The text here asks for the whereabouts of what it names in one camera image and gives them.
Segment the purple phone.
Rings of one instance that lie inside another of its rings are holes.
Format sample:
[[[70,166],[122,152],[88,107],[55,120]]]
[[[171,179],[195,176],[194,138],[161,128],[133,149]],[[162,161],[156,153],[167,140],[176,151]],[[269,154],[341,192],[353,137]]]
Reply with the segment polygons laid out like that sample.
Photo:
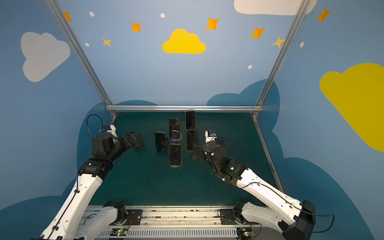
[[[169,145],[169,163],[173,165],[182,164],[182,146],[180,144]]]

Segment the grey round front stand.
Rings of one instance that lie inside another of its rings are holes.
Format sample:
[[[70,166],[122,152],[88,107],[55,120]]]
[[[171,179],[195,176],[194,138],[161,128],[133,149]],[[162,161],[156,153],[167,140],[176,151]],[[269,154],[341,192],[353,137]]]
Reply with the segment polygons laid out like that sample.
[[[178,168],[178,167],[181,167],[181,165],[182,165],[182,164],[179,164],[179,165],[173,165],[173,164],[170,164],[170,166],[171,166],[172,168]]]

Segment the grey round stand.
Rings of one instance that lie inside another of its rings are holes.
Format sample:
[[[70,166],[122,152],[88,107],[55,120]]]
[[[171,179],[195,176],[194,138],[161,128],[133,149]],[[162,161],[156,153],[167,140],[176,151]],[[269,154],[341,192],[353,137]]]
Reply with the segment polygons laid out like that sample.
[[[182,139],[183,139],[183,135],[180,133],[178,139],[172,139],[172,138],[171,138],[171,141],[173,141],[173,142],[180,142]]]
[[[181,165],[182,165],[182,164],[179,164],[179,165],[173,165],[173,164],[170,164],[170,166],[171,166],[172,168],[178,168],[178,167],[181,167]]]

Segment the black phone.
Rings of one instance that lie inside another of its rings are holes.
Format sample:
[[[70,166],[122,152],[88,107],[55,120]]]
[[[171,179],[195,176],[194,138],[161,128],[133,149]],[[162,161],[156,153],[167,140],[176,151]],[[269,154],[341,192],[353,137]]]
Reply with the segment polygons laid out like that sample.
[[[189,110],[185,112],[185,129],[194,130],[196,128],[196,112]]]
[[[180,120],[177,118],[169,119],[170,138],[178,139],[180,135]]]
[[[225,142],[224,137],[216,137],[215,143],[216,143],[217,147],[222,147],[222,148],[226,147],[226,142]]]
[[[187,130],[187,150],[189,152],[194,151],[194,147],[198,145],[198,131]]]

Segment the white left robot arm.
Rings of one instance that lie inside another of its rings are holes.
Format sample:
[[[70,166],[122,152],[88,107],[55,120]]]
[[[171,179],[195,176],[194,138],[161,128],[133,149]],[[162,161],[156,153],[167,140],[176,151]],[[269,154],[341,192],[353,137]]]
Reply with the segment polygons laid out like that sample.
[[[114,167],[113,162],[131,148],[142,148],[144,141],[137,132],[127,132],[120,138],[104,132],[92,139],[92,145],[92,154],[78,170],[74,188],[40,235],[41,240],[94,240],[110,224],[123,224],[128,219],[122,201],[108,201],[92,219],[79,225],[95,192]]]

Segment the black phone on grey stand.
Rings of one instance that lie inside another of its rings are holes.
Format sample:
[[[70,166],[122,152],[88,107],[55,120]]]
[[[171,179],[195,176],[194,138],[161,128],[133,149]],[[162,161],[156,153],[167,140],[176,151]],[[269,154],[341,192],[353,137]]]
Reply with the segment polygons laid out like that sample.
[[[194,151],[194,147],[198,145],[198,131],[187,130],[187,150],[189,152]]]

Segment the phone with light green edge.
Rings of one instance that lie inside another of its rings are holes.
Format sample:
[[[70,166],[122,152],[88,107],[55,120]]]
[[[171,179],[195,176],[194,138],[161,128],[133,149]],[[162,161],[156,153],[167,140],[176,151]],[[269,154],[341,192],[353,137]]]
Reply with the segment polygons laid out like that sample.
[[[166,153],[168,146],[168,139],[165,132],[155,132],[156,152]]]

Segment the grey round rear stand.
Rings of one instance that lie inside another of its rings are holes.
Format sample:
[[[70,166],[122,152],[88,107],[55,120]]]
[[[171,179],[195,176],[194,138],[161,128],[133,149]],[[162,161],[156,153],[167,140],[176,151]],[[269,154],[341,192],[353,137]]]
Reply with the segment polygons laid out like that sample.
[[[182,139],[183,139],[183,135],[180,133],[178,139],[172,139],[172,138],[171,138],[171,141],[173,141],[173,142],[180,142]]]

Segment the black phone on wooden stand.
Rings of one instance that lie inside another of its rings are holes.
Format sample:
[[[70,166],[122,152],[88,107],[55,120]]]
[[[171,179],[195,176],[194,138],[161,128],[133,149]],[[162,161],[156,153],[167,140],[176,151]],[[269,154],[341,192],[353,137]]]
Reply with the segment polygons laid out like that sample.
[[[185,129],[194,130],[196,128],[196,112],[189,110],[185,112]]]

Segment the controller board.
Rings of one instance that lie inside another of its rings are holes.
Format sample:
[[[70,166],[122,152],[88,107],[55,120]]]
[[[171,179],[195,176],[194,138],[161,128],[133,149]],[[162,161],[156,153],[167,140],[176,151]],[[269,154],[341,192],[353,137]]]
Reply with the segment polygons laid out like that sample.
[[[128,234],[128,229],[112,229],[110,237],[122,237]]]
[[[250,240],[254,236],[254,232],[246,228],[237,228],[237,240]]]

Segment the aluminium back frame rail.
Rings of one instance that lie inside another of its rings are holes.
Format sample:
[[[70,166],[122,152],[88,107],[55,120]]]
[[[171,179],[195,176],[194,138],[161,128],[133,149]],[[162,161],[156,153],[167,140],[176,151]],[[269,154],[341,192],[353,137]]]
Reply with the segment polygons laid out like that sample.
[[[156,105],[107,105],[106,110],[117,112],[261,112],[262,106],[156,106]]]

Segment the aluminium corner post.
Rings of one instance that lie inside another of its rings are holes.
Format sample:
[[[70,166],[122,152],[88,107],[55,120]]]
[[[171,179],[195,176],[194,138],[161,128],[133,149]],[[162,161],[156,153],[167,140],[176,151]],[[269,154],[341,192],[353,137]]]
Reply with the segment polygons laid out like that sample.
[[[76,34],[74,33],[69,21],[66,19],[59,2],[58,1],[52,1],[52,0],[45,0],[45,3],[49,7],[51,13],[53,14],[54,18],[56,19],[59,26],[61,27],[61,29],[62,29],[63,33],[65,34],[66,38],[68,39],[69,43],[71,44],[73,50],[75,51],[81,64],[83,65],[83,67],[86,70],[87,74],[89,75],[91,81],[93,82],[94,86],[96,87],[102,100],[104,101],[106,106],[113,105],[109,95],[107,94],[106,89],[104,88],[100,78],[98,77],[95,69],[93,68],[90,60],[88,59],[85,51],[83,50],[82,45],[79,42]]]
[[[257,118],[257,115],[259,112],[261,112],[263,110],[263,104],[267,98],[267,95],[279,73],[279,70],[280,68],[282,67],[283,63],[284,63],[284,60],[290,50],[290,47],[304,21],[304,18],[306,16],[306,11],[307,9],[309,8],[309,5],[310,5],[310,0],[304,0],[301,2],[301,4],[299,5],[299,8],[298,8],[298,11],[292,21],[292,24],[290,25],[290,28],[287,32],[287,35],[286,35],[286,40],[284,41],[284,44],[283,46],[280,48],[279,50],[279,53],[278,53],[278,56],[274,62],[274,65],[272,67],[272,70],[262,88],[262,91],[258,97],[258,100],[257,100],[257,103],[256,103],[256,107],[259,107],[260,110],[258,111],[253,111],[252,112],[252,117],[254,120],[256,120]]]

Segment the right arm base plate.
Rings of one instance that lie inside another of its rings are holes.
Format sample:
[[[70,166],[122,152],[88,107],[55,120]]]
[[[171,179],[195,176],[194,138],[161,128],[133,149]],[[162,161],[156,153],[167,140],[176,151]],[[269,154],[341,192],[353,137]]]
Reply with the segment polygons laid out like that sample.
[[[221,209],[219,210],[219,217],[222,225],[249,225],[239,211],[234,209]]]

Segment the aluminium front rail bed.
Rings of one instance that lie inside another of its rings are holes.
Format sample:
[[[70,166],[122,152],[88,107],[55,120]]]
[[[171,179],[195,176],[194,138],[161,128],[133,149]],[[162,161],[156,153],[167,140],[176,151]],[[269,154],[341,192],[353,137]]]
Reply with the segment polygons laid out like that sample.
[[[254,232],[251,239],[254,239],[263,228],[267,228],[258,223],[222,225],[219,210],[233,208],[230,206],[127,206],[126,209],[143,210],[141,224],[139,226],[109,225],[95,240],[236,238],[237,228],[250,229]],[[102,206],[87,207],[79,225],[82,227],[101,209]],[[110,237],[112,229],[128,229],[128,234],[122,237]]]

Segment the aluminium left corner post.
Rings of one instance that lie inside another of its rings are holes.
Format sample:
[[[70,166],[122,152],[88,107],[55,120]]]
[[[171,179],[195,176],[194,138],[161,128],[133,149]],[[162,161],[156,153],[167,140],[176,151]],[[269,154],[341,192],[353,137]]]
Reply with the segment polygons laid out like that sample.
[[[109,95],[107,94],[106,89],[104,88],[100,78],[98,77],[95,69],[93,68],[90,60],[88,59],[85,51],[83,50],[82,45],[79,42],[76,34],[74,33],[69,21],[66,19],[59,2],[58,1],[52,1],[52,0],[45,0],[45,3],[49,7],[51,13],[53,14],[54,18],[56,19],[59,26],[61,27],[61,29],[62,29],[63,33],[65,34],[66,38],[68,39],[69,43],[71,44],[73,50],[75,51],[81,64],[83,65],[83,67],[86,70],[87,74],[89,75],[91,81],[93,82],[94,86],[96,87],[102,100],[104,101],[106,106],[113,105]]]

